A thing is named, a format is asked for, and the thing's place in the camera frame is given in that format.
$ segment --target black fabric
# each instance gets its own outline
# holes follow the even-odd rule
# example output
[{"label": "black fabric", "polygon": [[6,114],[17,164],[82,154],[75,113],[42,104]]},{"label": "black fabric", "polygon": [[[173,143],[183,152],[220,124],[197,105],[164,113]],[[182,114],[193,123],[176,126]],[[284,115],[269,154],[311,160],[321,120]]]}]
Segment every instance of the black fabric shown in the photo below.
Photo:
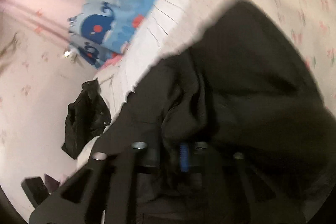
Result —
[{"label": "black fabric", "polygon": [[62,150],[73,159],[78,157],[93,137],[101,135],[111,123],[110,111],[99,95],[98,88],[97,79],[83,83],[76,101],[68,105]]},{"label": "black fabric", "polygon": [[[150,194],[144,198],[139,189],[137,223],[248,223],[235,171],[218,184],[216,215],[204,216],[204,193],[179,171],[179,144],[206,141],[227,159],[244,153],[299,210],[320,189],[332,187],[335,130],[334,117],[290,42],[256,7],[239,1],[199,42],[150,70],[92,153],[117,154],[135,141],[160,136],[162,172],[139,182]],[[329,177],[320,183],[322,174]],[[272,198],[251,179],[258,200]],[[269,210],[263,214],[269,218],[258,224],[279,223]],[[302,214],[292,216],[291,223],[303,222]]]},{"label": "black fabric", "polygon": [[47,187],[48,192],[51,194],[59,188],[60,182],[51,176],[44,174],[44,184]]}]

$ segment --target black clothing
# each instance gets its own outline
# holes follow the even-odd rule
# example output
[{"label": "black clothing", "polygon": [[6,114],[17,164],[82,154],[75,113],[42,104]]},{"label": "black clothing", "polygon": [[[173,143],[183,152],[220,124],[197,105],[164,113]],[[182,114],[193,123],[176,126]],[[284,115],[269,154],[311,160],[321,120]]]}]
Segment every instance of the black clothing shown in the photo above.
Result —
[{"label": "black clothing", "polygon": [[74,160],[84,146],[93,137],[101,135],[111,123],[110,111],[99,95],[98,88],[97,79],[83,83],[76,101],[68,105],[62,150]]},{"label": "black clothing", "polygon": [[[326,187],[318,182],[321,174],[332,177],[335,132],[335,119],[291,43],[256,7],[240,1],[199,42],[150,70],[92,153],[117,154],[149,134],[160,136],[163,170],[139,182],[137,223],[204,223],[202,194],[195,187],[181,190],[181,142],[209,142],[228,159],[244,153],[300,208]],[[210,223],[246,223],[237,181],[224,178],[222,211]],[[265,185],[256,185],[260,200],[272,198]],[[302,215],[292,219],[305,222]],[[254,224],[278,224],[277,216]]]}]

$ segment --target bed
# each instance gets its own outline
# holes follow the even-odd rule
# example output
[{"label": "bed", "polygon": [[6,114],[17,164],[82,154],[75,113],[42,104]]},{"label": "bed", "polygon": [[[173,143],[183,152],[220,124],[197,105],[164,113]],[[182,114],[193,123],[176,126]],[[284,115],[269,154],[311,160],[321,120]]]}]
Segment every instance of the bed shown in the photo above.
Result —
[{"label": "bed", "polygon": [[[334,75],[336,0],[250,0],[278,25],[301,54],[314,75],[325,105],[336,114]],[[204,29],[216,21],[235,0],[157,0],[135,33],[130,47],[117,66],[100,70],[101,96],[110,109],[112,122],[125,97],[158,60],[197,41]],[[80,168],[95,143],[91,140],[77,159]],[[307,220],[325,200],[305,205]]]},{"label": "bed", "polygon": [[[80,13],[86,0],[52,0],[53,5],[50,0],[37,0],[29,9],[24,5],[27,0],[22,1],[1,0],[2,10],[35,30],[36,34],[67,48],[71,43],[68,18]],[[179,53],[197,40],[206,26],[211,25],[233,1],[156,0],[131,38],[121,61],[106,66],[95,76],[100,82],[101,96],[110,109],[112,122],[125,95],[133,90],[148,68],[165,55]],[[336,114],[333,79],[336,0],[250,1],[264,10],[291,39],[315,76],[326,106]],[[49,5],[42,9],[40,5],[47,2]],[[64,7],[62,14],[55,13],[56,5]],[[94,141],[87,144],[78,157],[78,168],[87,160]]]}]

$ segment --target blue whale print fabric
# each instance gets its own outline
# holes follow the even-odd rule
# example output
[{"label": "blue whale print fabric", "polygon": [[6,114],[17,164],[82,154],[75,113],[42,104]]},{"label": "blue whale print fabric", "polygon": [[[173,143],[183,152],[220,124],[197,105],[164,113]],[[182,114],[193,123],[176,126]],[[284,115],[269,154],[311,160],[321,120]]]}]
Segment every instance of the blue whale print fabric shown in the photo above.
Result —
[{"label": "blue whale print fabric", "polygon": [[70,21],[71,45],[99,68],[116,53],[123,54],[136,28],[155,0],[86,0]]}]

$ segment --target bolt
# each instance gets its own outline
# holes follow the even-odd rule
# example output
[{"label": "bolt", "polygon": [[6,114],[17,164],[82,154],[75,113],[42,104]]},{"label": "bolt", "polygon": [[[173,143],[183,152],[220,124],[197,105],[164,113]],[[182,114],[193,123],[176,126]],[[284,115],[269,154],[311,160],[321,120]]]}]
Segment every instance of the bolt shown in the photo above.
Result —
[{"label": "bolt", "polygon": [[206,149],[208,144],[206,142],[197,142],[195,145],[196,149]]},{"label": "bolt", "polygon": [[233,154],[233,158],[234,158],[235,160],[243,160],[243,159],[244,159],[244,154],[241,153],[241,152],[234,153],[234,154]]},{"label": "bolt", "polygon": [[144,142],[135,142],[135,143],[132,144],[132,147],[134,149],[144,149],[144,148],[146,148],[146,146],[147,146],[147,144],[144,143]]},{"label": "bolt", "polygon": [[92,158],[95,159],[95,160],[106,160],[107,155],[105,153],[102,153],[102,152],[95,152],[92,155]]}]

